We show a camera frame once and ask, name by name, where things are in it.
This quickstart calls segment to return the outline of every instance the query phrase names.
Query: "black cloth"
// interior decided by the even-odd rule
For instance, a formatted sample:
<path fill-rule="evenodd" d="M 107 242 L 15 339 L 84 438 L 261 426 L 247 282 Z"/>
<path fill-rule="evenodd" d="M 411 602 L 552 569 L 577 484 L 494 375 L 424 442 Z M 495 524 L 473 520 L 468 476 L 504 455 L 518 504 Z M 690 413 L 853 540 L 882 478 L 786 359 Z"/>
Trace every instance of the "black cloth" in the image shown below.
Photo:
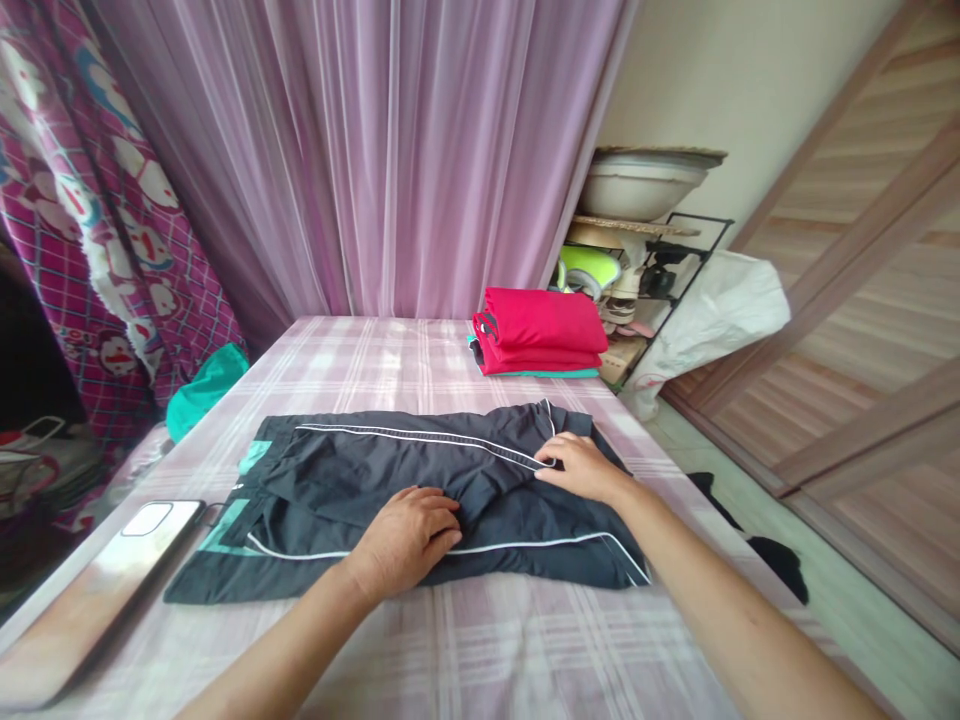
<path fill-rule="evenodd" d="M 713 473 L 690 473 L 687 477 L 697 486 L 700 492 L 706 495 L 710 504 L 723 515 L 728 523 L 740 532 L 744 532 L 740 523 L 734 520 L 733 515 L 713 496 Z M 804 605 L 810 602 L 810 593 L 807 590 L 807 584 L 803 581 L 803 574 L 800 572 L 800 557 L 793 550 L 776 540 L 765 537 L 747 538 L 747 544 L 777 574 L 783 584 L 790 588 L 790 591 L 797 596 L 800 602 Z"/>
<path fill-rule="evenodd" d="M 213 531 L 219 540 L 201 546 L 164 599 L 300 595 L 410 485 L 440 487 L 461 505 L 463 539 L 424 585 L 490 572 L 615 589 L 647 584 L 640 549 L 616 513 L 534 478 L 543 465 L 533 455 L 565 430 L 593 438 L 623 469 L 589 415 L 547 401 L 486 415 L 267 418 L 256 439 L 269 449 L 231 492 Z M 231 512 L 239 501 L 242 510 Z"/>

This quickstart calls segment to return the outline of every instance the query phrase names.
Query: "teal cloth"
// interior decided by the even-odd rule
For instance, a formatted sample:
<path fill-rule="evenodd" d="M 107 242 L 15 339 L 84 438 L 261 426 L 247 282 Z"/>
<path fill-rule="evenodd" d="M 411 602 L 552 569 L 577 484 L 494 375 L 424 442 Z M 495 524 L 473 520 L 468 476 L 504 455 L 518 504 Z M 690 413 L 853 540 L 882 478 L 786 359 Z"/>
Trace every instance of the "teal cloth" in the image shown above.
<path fill-rule="evenodd" d="M 246 457 L 240 461 L 240 465 L 237 466 L 237 469 L 240 471 L 241 475 L 246 475 L 253 469 L 253 466 L 260 462 L 260 458 L 267 454 L 267 450 L 270 449 L 271 445 L 270 440 L 254 440 L 250 443 L 250 449 L 247 450 Z"/>
<path fill-rule="evenodd" d="M 470 347 L 470 343 L 477 339 L 476 335 L 467 335 L 467 347 Z M 600 375 L 600 370 L 597 368 L 586 368 L 585 370 L 521 370 L 520 372 L 515 373 L 491 373 L 487 377 L 559 377 L 559 378 L 581 378 L 581 377 L 597 377 Z"/>
<path fill-rule="evenodd" d="M 208 357 L 193 382 L 170 398 L 167 429 L 173 441 L 183 440 L 249 369 L 247 356 L 235 343 L 224 345 Z"/>

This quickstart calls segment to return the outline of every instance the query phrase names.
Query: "sheer curtain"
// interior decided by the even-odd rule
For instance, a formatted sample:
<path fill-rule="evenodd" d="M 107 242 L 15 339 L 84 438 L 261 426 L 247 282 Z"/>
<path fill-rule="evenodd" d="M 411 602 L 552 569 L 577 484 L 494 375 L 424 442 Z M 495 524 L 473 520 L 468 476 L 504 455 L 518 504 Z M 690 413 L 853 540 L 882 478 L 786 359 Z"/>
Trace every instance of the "sheer curtain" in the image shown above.
<path fill-rule="evenodd" d="M 537 287 L 638 0 L 92 0 L 248 337 Z"/>

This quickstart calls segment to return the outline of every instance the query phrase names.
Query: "white piping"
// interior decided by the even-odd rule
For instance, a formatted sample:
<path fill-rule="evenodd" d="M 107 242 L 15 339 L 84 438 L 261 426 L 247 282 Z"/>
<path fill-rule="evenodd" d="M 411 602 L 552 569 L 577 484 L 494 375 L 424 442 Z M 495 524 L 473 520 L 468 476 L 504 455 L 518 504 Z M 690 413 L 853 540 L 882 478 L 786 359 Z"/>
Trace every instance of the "white piping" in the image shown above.
<path fill-rule="evenodd" d="M 494 450 L 491 450 L 490 448 L 484 445 L 478 445 L 476 443 L 456 442 L 454 440 L 436 440 L 431 438 L 403 437 L 402 435 L 394 435 L 393 433 L 416 433 L 416 434 L 423 434 L 423 435 L 440 435 L 440 436 L 448 436 L 448 437 L 467 437 L 464 435 L 453 435 L 452 433 L 428 433 L 421 430 L 394 430 L 393 428 L 376 428 L 376 427 L 367 428 L 363 425 L 326 425 L 326 426 L 297 425 L 296 429 L 312 430 L 314 432 L 345 432 L 345 433 L 350 433 L 351 435 L 379 435 L 381 437 L 393 438 L 394 440 L 413 440 L 415 442 L 439 443 L 441 445 L 459 445 L 461 447 L 475 447 L 480 450 L 485 450 L 486 452 L 490 453 L 491 455 L 494 455 L 495 457 L 500 458 L 501 460 L 512 462 L 514 465 L 519 465 L 520 467 L 525 467 L 527 468 L 527 470 L 535 469 L 535 468 L 529 467 L 528 465 L 522 462 L 517 462 L 516 460 L 508 457 L 507 455 L 503 455 L 501 453 L 495 452 Z M 487 440 L 483 440 L 482 438 L 471 438 L 471 439 L 493 445 L 494 447 L 500 448 L 505 453 L 512 453 L 513 455 L 518 455 L 519 457 L 522 457 L 525 460 L 529 460 L 531 463 L 536 463 L 539 467 L 548 467 L 544 463 L 540 462 L 539 460 L 535 460 L 534 458 L 530 457 L 525 453 L 518 452 L 516 450 L 511 450 L 510 448 L 505 448 L 502 445 L 491 443 Z"/>
<path fill-rule="evenodd" d="M 557 426 L 554 425 L 553 423 L 553 406 L 550 405 L 550 401 L 547 398 L 544 398 L 540 402 L 547 404 L 547 419 L 550 420 L 550 432 L 551 432 L 550 437 L 554 437 L 557 434 Z M 516 460 L 513 460 L 504 455 L 501 455 L 500 453 L 494 452 L 489 447 L 486 447 L 487 445 L 492 445 L 493 447 L 499 448 L 500 450 L 503 450 L 506 453 L 512 453 L 513 455 L 518 455 L 526 460 L 529 460 L 532 463 L 536 463 L 540 467 L 553 467 L 557 463 L 556 460 L 554 460 L 551 463 L 542 463 L 536 458 L 533 458 L 530 455 L 527 455 L 526 453 L 522 453 L 519 450 L 513 450 L 511 448 L 504 447 L 503 445 L 499 445 L 498 443 L 491 442 L 490 440 L 486 440 L 484 438 L 478 438 L 472 435 L 458 435 L 457 433 L 432 432 L 430 430 L 399 430 L 397 428 L 385 428 L 377 425 L 327 425 L 322 423 L 304 423 L 303 425 L 297 425 L 295 429 L 296 430 L 313 430 L 314 432 L 345 432 L 351 435 L 378 435 L 380 437 L 393 438 L 394 440 L 416 440 L 417 442 L 431 442 L 431 443 L 438 443 L 442 445 L 459 445 L 461 447 L 475 447 L 480 450 L 485 450 L 491 455 L 499 457 L 503 460 L 512 462 L 515 465 L 520 465 L 521 467 L 527 467 L 523 463 L 519 463 Z M 435 440 L 435 439 L 431 440 L 427 438 L 403 437 L 403 435 L 439 435 L 440 437 L 455 437 L 455 438 L 460 438 L 461 440 L 474 440 L 475 442 L 459 443 L 453 440 Z"/>
<path fill-rule="evenodd" d="M 647 583 L 650 583 L 650 578 L 647 577 L 647 574 L 640 569 L 640 566 L 637 565 L 636 561 L 627 552 L 627 549 L 623 547 L 619 540 L 614 535 L 610 533 L 591 533 L 589 535 L 581 535 L 574 538 L 561 538 L 560 540 L 544 540 L 542 542 L 518 542 L 518 543 L 498 543 L 496 545 L 484 545 L 478 548 L 468 548 L 465 550 L 451 550 L 448 555 L 474 555 L 476 553 L 490 552 L 492 550 L 506 550 L 507 548 L 517 548 L 517 547 L 551 547 L 553 545 L 568 545 L 570 543 L 579 543 L 585 542 L 587 540 L 596 540 L 597 538 L 603 538 L 606 542 L 606 538 L 613 540 L 617 547 L 620 548 L 620 551 L 627 556 L 627 559 L 630 560 L 630 564 L 636 568 L 637 572 L 643 577 Z M 265 547 L 257 538 L 253 536 L 253 533 L 247 533 L 247 539 L 250 540 L 258 549 L 262 550 L 265 554 L 272 557 L 280 558 L 281 560 L 327 560 L 330 558 L 342 558 L 346 557 L 350 553 L 348 551 L 334 551 L 327 553 L 317 553 L 315 555 L 285 555 L 283 553 L 278 553 L 274 550 L 270 550 Z M 630 582 L 636 586 L 636 583 L 633 581 L 633 578 L 630 577 L 630 573 L 627 573 L 627 577 L 630 578 Z"/>

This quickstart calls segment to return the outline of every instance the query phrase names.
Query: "teal folded cloth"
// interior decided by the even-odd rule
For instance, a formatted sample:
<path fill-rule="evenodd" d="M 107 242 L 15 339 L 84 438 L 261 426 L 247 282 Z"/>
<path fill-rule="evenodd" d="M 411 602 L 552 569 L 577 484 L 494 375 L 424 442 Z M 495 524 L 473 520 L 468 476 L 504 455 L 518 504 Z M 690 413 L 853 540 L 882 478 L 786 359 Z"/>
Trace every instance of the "teal folded cloth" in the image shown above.
<path fill-rule="evenodd" d="M 473 343 L 477 343 L 477 336 L 467 335 L 467 347 L 470 347 L 471 351 L 474 351 L 474 348 L 471 347 Z M 480 352 L 479 343 L 477 344 L 477 349 L 474 351 L 474 360 L 478 360 L 478 356 L 476 354 L 478 352 Z M 482 373 L 479 365 L 477 365 L 477 371 Z M 514 373 L 490 373 L 486 377 L 526 376 L 526 377 L 584 378 L 584 377 L 598 377 L 599 375 L 600 375 L 600 370 L 598 368 L 585 368 L 584 370 L 522 370 L 520 372 L 514 372 Z"/>
<path fill-rule="evenodd" d="M 224 345 L 208 357 L 193 382 L 170 398 L 167 429 L 173 441 L 183 440 L 249 369 L 247 356 L 236 343 Z"/>

